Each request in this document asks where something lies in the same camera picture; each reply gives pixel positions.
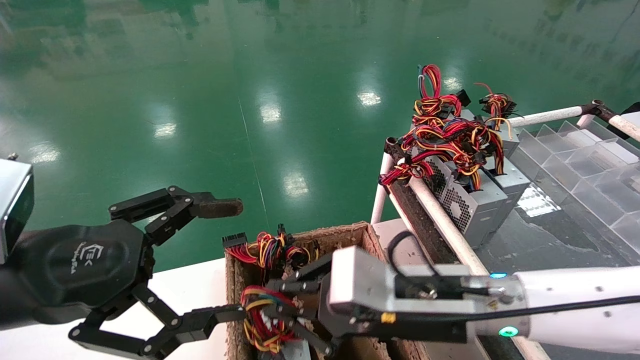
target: white robotic arm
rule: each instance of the white robotic arm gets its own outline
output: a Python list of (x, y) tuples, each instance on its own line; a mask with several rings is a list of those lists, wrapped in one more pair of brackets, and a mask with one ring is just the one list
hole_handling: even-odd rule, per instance
[[(527, 307), (640, 294), (640, 266), (517, 272)], [(640, 354), (640, 304), (531, 315), (529, 339), (590, 350)]]
[(393, 267), (356, 247), (333, 253), (326, 301), (351, 323), (367, 324), (354, 334), (444, 342), (525, 336), (640, 354), (640, 266), (491, 276), (471, 276), (465, 265)]

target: cardboard box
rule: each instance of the cardboard box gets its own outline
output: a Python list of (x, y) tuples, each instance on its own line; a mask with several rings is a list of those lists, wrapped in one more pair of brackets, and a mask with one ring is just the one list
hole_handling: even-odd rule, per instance
[[(295, 234), (298, 246), (312, 248), (313, 240), (320, 244), (320, 256), (335, 249), (357, 245), (379, 259), (385, 260), (385, 253), (378, 238), (366, 222), (307, 231)], [(260, 271), (253, 265), (244, 264), (226, 255), (227, 302), (240, 303), (242, 291), (248, 285), (258, 284)], [(324, 356), (312, 347), (312, 359)], [(227, 326), (228, 360), (255, 359), (255, 351), (246, 342), (241, 323)], [(340, 347), (336, 359), (361, 360), (429, 360), (424, 345), (416, 341), (379, 341), (374, 338), (353, 338)]]

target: logo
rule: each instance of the logo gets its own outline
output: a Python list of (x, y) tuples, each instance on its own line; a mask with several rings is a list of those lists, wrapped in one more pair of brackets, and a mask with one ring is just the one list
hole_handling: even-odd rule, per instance
[(102, 255), (103, 246), (93, 244), (85, 247), (85, 245), (86, 241), (81, 242), (74, 251), (74, 257), (71, 259), (71, 274), (76, 272), (78, 262), (84, 261), (84, 266), (93, 266), (93, 262), (100, 259)]

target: wire bundle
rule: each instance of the wire bundle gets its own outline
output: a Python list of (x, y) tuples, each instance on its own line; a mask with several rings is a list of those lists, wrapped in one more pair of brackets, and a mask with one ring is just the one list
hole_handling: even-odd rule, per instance
[(244, 334), (249, 343), (258, 350), (277, 354), (283, 342), (295, 338), (283, 321), (269, 319), (261, 311), (263, 307), (270, 305), (295, 307), (293, 302), (281, 293), (262, 286), (248, 286), (243, 290), (240, 302), (246, 310)]
[(493, 128), (496, 131), (500, 131), (500, 124), (505, 122), (509, 128), (509, 139), (513, 139), (511, 136), (511, 123), (506, 118), (511, 112), (513, 112), (513, 109), (509, 110), (509, 105), (513, 104), (511, 97), (502, 93), (494, 94), (489, 85), (485, 83), (474, 83), (474, 85), (484, 86), (489, 91), (489, 95), (483, 97), (481, 100), (482, 103), (486, 104), (486, 107), (489, 109), (489, 114), (491, 115), (485, 123), (492, 123)]
[[(429, 79), (433, 96), (427, 93), (425, 80)], [(420, 100), (416, 100), (413, 109), (416, 114), (413, 116), (413, 123), (442, 125), (442, 120), (437, 116), (446, 106), (452, 107), (454, 116), (460, 116), (462, 111), (462, 103), (457, 96), (453, 94), (440, 96), (440, 84), (442, 76), (440, 68), (436, 65), (426, 65), (418, 75), (418, 86), (420, 89)]]
[[(261, 232), (255, 243), (244, 243), (225, 249), (243, 263), (254, 264), (260, 268), (270, 270), (278, 266), (284, 267), (281, 259), (294, 267), (304, 266), (312, 261), (311, 253), (304, 247), (286, 244), (286, 234), (281, 233), (277, 237)], [(319, 250), (315, 247), (315, 260), (319, 257)]]
[[(496, 173), (503, 174), (502, 139), (484, 122), (478, 120), (454, 118), (444, 123), (442, 127), (418, 125), (400, 137), (398, 142), (405, 152), (411, 151), (414, 146), (422, 150), (412, 159), (412, 163), (432, 155), (441, 157), (443, 161), (453, 160), (458, 172), (469, 176), (472, 191), (481, 189), (480, 175), (477, 171), (486, 164), (486, 157), (495, 156)], [(388, 177), (384, 178), (383, 184), (391, 183), (395, 178), (406, 177), (407, 170), (401, 171), (397, 168), (394, 170), (387, 174)]]

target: ventilation grille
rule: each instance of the ventilation grille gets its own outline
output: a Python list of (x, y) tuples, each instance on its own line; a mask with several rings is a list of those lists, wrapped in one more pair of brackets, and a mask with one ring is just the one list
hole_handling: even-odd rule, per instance
[(442, 207), (445, 209), (458, 230), (464, 234), (471, 220), (469, 205), (460, 197), (454, 188), (448, 188), (442, 200)]
[(438, 201), (442, 198), (442, 192), (447, 187), (447, 178), (444, 176), (440, 168), (436, 165), (435, 161), (427, 158), (427, 162), (431, 165), (433, 169), (433, 195), (436, 196)]

